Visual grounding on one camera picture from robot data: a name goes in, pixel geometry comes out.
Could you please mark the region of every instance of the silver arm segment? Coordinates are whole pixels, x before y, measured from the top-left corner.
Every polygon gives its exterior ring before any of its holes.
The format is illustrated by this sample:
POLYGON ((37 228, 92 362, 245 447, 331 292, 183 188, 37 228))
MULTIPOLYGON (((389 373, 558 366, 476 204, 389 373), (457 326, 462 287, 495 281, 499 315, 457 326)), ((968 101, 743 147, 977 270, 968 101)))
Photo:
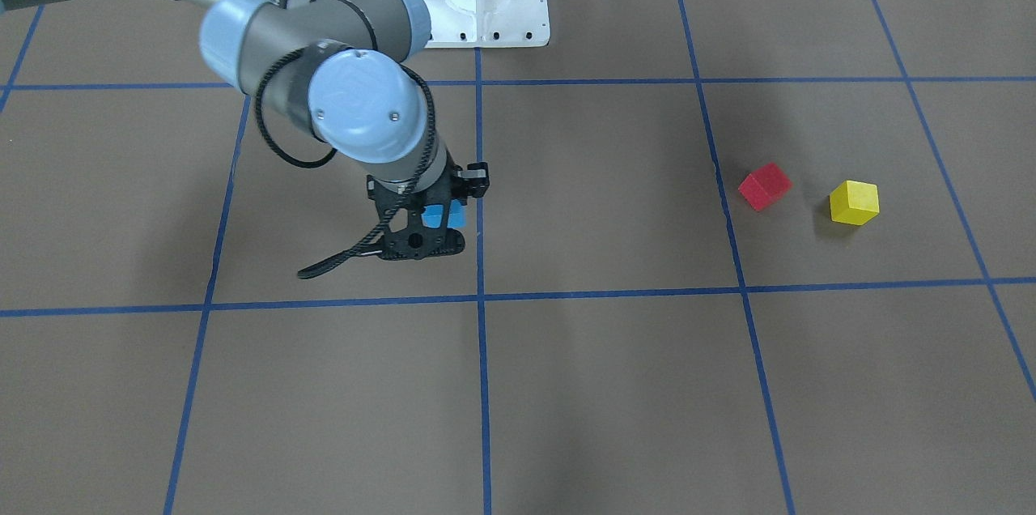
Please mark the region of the silver arm segment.
MULTIPOLYGON (((69 0, 0 0, 0 13, 62 1, 69 0)), ((424 0, 173 1, 209 9, 199 35, 202 56, 217 75, 255 95, 257 123, 275 152, 297 167, 323 164, 289 158, 269 139, 260 120, 263 101, 370 174, 378 226, 299 278, 367 254, 420 260, 464 249, 463 235, 448 223, 455 207, 488 189, 488 167, 462 171, 454 164, 436 135, 427 84, 398 64, 429 41, 424 0), (409 213, 407 227, 390 231, 400 208, 409 213), (423 220, 434 209, 438 220, 423 220)))

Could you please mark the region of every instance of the black cable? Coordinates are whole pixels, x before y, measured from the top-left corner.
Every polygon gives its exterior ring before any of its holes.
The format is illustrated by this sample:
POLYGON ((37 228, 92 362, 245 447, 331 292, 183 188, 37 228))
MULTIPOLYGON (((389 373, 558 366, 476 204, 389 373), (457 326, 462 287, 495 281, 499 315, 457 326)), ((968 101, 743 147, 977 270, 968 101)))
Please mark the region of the black cable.
POLYGON ((315 279, 318 276, 326 275, 326 273, 341 266, 344 261, 370 250, 370 245, 374 241, 374 238, 388 229, 388 224, 392 223, 396 213, 399 213, 399 209, 402 209, 403 205, 406 205, 410 201, 410 197, 413 195, 413 188, 418 185, 418 180, 425 174, 432 161, 432 150, 435 150, 437 139, 435 132, 435 102, 432 101, 432 91, 428 87, 428 83, 425 83, 425 80, 422 80, 422 77, 418 76, 413 69, 407 68, 406 65, 400 65, 400 67, 403 68, 406 76, 410 76, 410 80, 413 80, 421 87, 421 90, 425 93, 425 105, 428 109, 428 138, 424 149, 421 151, 421 162, 418 164, 418 169, 414 171, 413 176, 406 180, 406 187, 403 188, 403 193, 399 195, 396 204, 392 208, 386 209, 384 213, 380 213, 377 226, 371 228, 371 231, 368 231, 367 235, 364 235, 363 239, 355 242, 350 249, 337 253, 335 256, 326 257, 312 266, 301 268, 298 271, 298 278, 301 280, 315 279))
POLYGON ((262 80, 259 80, 259 87, 256 88, 255 94, 256 126, 259 127, 259 135, 262 135, 262 139, 266 142, 266 146, 269 146, 269 149, 274 150, 274 153, 277 153, 277 156, 282 158, 282 160, 288 162, 290 165, 295 165, 295 167, 299 169, 315 169, 326 165, 327 162, 335 158, 338 150, 332 149, 329 153, 324 154, 324 158, 314 162, 296 160, 296 158, 286 153, 285 150, 282 149, 281 145, 274 142, 274 138, 269 135, 269 131, 266 131, 266 120, 264 120, 262 116, 262 97, 263 93, 266 91, 266 87, 269 85, 269 81, 274 80, 274 76, 277 76, 277 73, 280 73, 285 65, 288 65, 290 62, 298 60, 298 58, 303 57, 303 51, 306 51, 305 47, 300 47, 298 50, 290 51, 290 53, 284 54, 284 57, 275 61, 274 65, 270 65, 269 69, 266 69, 265 75, 262 76, 262 80))

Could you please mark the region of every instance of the brown floor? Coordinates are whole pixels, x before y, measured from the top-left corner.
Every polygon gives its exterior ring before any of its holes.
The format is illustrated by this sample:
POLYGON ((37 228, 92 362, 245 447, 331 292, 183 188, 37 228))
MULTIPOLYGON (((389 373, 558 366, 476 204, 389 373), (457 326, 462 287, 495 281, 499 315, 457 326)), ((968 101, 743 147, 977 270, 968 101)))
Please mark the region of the brown floor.
POLYGON ((549 2, 410 64, 468 250, 309 282, 362 169, 202 9, 0 17, 0 514, 1036 513, 1036 0, 549 2))

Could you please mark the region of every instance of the blue joint cap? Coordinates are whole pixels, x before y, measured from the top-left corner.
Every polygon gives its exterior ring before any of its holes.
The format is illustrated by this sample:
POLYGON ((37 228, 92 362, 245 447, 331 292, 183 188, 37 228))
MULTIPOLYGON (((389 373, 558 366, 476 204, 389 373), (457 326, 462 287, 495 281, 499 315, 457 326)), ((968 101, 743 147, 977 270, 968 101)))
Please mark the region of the blue joint cap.
POLYGON ((263 0, 220 0, 201 22, 198 34, 201 57, 212 71, 238 91, 243 91, 238 68, 244 34, 256 10, 265 3, 263 0))
MULTIPOLYGON (((437 228, 442 224, 442 205, 429 205, 425 212, 421 213, 421 219, 425 221, 425 226, 437 228)), ((464 216, 464 206, 458 200, 450 202, 450 213, 447 217, 448 228, 463 228, 467 224, 464 216)))
POLYGON ((341 51, 313 73, 310 117, 321 139, 371 165, 401 160, 424 139, 424 94, 392 57, 341 51))
POLYGON ((432 38, 432 15, 428 12, 425 0, 402 0, 406 5, 406 13, 410 16, 410 53, 406 57, 419 53, 428 46, 432 38))

